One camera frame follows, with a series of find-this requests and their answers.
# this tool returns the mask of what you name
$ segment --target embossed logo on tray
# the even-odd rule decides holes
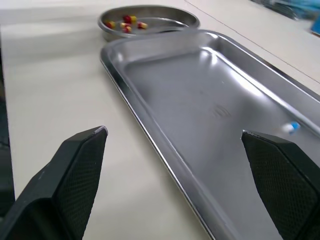
[[[223,106],[217,104],[213,107],[213,115],[217,118],[229,118],[231,114]]]

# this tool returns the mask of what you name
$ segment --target pill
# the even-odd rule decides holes
[[[126,34],[131,33],[131,30],[132,30],[132,28],[130,26],[126,26],[126,27],[123,28],[123,32],[126,33]]]
[[[148,28],[148,24],[141,22],[141,21],[138,22],[137,26],[138,26],[138,29],[147,29]]]
[[[114,21],[107,21],[105,25],[110,29],[114,29],[116,27],[116,23]]]
[[[287,134],[293,134],[300,128],[300,124],[296,121],[286,123],[281,127],[281,130]]]
[[[131,25],[129,23],[126,23],[126,22],[122,22],[120,23],[120,27],[123,29],[125,27],[130,27]]]
[[[127,24],[132,24],[134,22],[137,21],[137,17],[136,16],[129,16],[129,15],[125,15],[123,17],[123,21]]]

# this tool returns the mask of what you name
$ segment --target white table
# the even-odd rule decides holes
[[[320,94],[320,38],[248,0],[1,2],[1,44],[16,197],[63,140],[109,136],[84,239],[208,239],[99,61],[98,15],[132,4],[195,14]]]

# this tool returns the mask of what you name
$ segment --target table surface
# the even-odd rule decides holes
[[[16,197],[75,133],[105,125],[101,177],[83,239],[209,239],[99,60],[97,17],[161,4],[195,14],[320,94],[320,38],[249,0],[4,0],[1,47]]]

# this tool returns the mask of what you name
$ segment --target blue object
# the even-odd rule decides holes
[[[291,122],[292,127],[294,128],[294,130],[297,130],[300,128],[300,124],[297,123],[296,121]]]
[[[318,34],[320,35],[320,15],[318,16],[318,18],[315,20],[312,28],[311,28],[311,31],[315,34]]]

